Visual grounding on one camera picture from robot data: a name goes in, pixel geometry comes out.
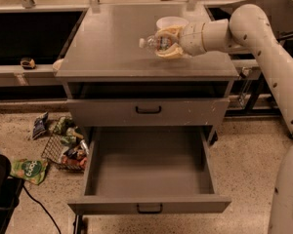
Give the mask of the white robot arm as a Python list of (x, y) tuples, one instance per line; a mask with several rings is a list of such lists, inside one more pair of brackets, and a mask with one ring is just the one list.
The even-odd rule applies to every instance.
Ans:
[[(172, 24), (155, 33), (164, 59), (195, 57), (207, 52), (247, 50), (253, 55), (293, 136), (293, 58), (277, 42), (266, 13), (254, 4), (233, 11), (229, 19)], [(293, 145), (278, 169), (268, 234), (293, 234)]]

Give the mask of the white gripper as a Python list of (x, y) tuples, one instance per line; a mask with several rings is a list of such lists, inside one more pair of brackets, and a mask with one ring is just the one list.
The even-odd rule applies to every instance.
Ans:
[(230, 24), (227, 19), (190, 22), (184, 28), (180, 25), (172, 25), (159, 29), (155, 36), (173, 40), (178, 40), (180, 37), (181, 47), (174, 44), (165, 51), (155, 52), (163, 59), (180, 59), (184, 52), (192, 57), (212, 51), (226, 53), (231, 41)]

